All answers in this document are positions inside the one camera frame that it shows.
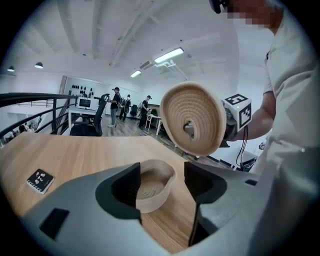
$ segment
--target black and white sticker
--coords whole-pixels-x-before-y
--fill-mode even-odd
[[[226,98],[224,99],[226,102],[230,103],[231,105],[236,105],[236,104],[239,104],[241,102],[244,102],[246,101],[248,98],[246,98],[245,96],[242,96],[240,94],[236,94],[236,95],[233,95],[229,98]]]
[[[239,111],[239,129],[251,120],[251,103]]]

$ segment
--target ceiling lamp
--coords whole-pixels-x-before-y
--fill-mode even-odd
[[[14,66],[10,66],[7,70],[8,70],[9,72],[15,72]]]
[[[35,66],[37,69],[43,69],[43,68],[44,68],[44,65],[43,65],[41,62],[37,62],[34,66]]]
[[[177,56],[177,55],[180,55],[183,53],[184,53],[184,50],[182,48],[178,48],[178,49],[175,49],[173,51],[166,53],[165,55],[160,56],[159,58],[156,58],[154,61],[156,63],[161,63],[167,59],[173,58],[174,56]]]
[[[136,72],[134,72],[132,75],[130,75],[130,77],[135,78],[137,75],[140,75],[141,71],[137,70]]]

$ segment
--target wooden tabletop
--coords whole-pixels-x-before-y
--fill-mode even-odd
[[[170,253],[177,253],[188,247],[196,204],[184,183],[185,160],[150,136],[79,137],[23,132],[0,150],[0,180],[12,209],[22,216],[71,179],[149,159],[165,161],[177,177],[164,205],[141,214],[142,226]],[[44,195],[26,183],[39,168],[55,177]]]

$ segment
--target metal handrail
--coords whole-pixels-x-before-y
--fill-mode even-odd
[[[73,104],[65,104],[63,106],[59,106],[57,107],[57,100],[59,99],[75,99],[75,103]],[[71,96],[71,95],[63,95],[63,94],[47,94],[47,93],[19,93],[19,92],[15,92],[15,93],[5,93],[5,94],[0,94],[0,108],[1,107],[5,107],[5,106],[9,106],[9,105],[13,105],[13,104],[18,104],[18,103],[24,103],[24,102],[30,102],[30,101],[37,101],[37,100],[53,100],[53,108],[48,109],[46,111],[40,112],[38,114],[35,114],[33,116],[27,117],[21,121],[18,121],[12,125],[10,125],[9,127],[5,128],[4,130],[2,130],[0,132],[0,138],[3,137],[4,135],[6,135],[7,133],[9,133],[10,131],[12,131],[13,129],[19,127],[20,125],[34,119],[37,118],[39,116],[42,116],[46,113],[52,112],[52,121],[46,123],[45,125],[43,125],[42,127],[40,127],[39,129],[37,129],[35,132],[38,133],[39,131],[43,130],[45,127],[47,127],[48,125],[51,124],[52,127],[52,134],[57,134],[58,129],[64,125],[66,123],[66,121],[64,121],[61,125],[59,124],[57,127],[57,120],[61,120],[60,118],[62,118],[63,116],[65,116],[67,113],[63,113],[61,115],[59,115],[58,117],[56,117],[56,110],[62,109],[62,108],[67,108],[69,106],[74,106],[77,104],[77,99],[78,96]]]

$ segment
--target man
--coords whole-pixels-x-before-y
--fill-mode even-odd
[[[228,13],[239,13],[252,24],[263,25],[274,34],[266,56],[266,83],[260,108],[248,125],[248,140],[269,132],[263,153],[250,170],[260,174],[267,164],[279,166],[284,157],[319,145],[313,110],[319,93],[313,79],[318,58],[312,44],[290,13],[267,5],[265,0],[230,0]],[[242,140],[244,130],[232,141]]]
[[[120,101],[120,89],[119,87],[116,87],[113,89],[114,90],[114,96],[112,100],[109,100],[111,102],[110,106],[110,115],[111,115],[111,124],[108,125],[108,127],[116,127],[117,126],[117,119],[116,119],[116,114],[118,111],[118,102]]]
[[[130,105],[131,105],[130,94],[128,94],[128,96],[126,97],[126,100],[124,102],[124,105],[121,108],[121,112],[120,112],[120,116],[119,116],[120,120],[122,119],[122,116],[123,116],[123,121],[126,120]]]
[[[141,105],[141,120],[140,120],[140,123],[139,123],[139,128],[141,130],[144,129],[144,125],[147,121],[147,113],[149,111],[149,108],[148,108],[148,101],[151,99],[151,96],[148,95],[146,97],[146,99],[142,102],[142,105]]]

